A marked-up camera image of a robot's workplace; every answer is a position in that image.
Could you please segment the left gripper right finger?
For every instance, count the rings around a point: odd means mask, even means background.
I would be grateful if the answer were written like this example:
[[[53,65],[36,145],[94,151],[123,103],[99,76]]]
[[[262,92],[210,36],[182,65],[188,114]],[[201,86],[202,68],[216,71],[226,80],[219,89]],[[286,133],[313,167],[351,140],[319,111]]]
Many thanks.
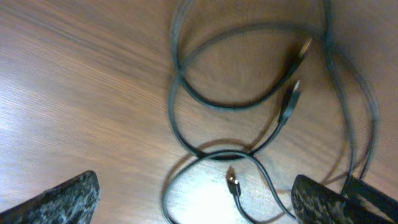
[[[292,204],[299,223],[397,223],[397,201],[356,178],[346,179],[338,194],[298,175]]]

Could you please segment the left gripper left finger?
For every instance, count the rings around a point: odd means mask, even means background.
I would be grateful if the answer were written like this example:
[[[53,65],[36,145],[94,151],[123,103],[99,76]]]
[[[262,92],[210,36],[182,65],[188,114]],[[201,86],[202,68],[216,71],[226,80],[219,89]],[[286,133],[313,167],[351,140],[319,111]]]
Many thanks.
[[[100,200],[97,175],[87,170],[1,212],[1,223],[90,223]]]

